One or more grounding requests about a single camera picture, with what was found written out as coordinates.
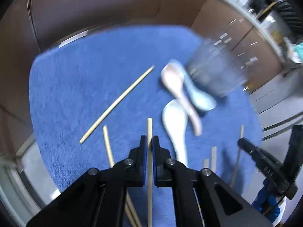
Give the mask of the right blue gloved hand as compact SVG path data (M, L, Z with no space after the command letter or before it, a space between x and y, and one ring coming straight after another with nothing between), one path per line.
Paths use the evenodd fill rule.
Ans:
M273 226L278 226L283 218L287 199L278 196L275 191L270 191L270 182L265 179L263 187L258 192L252 206L255 210L264 214Z

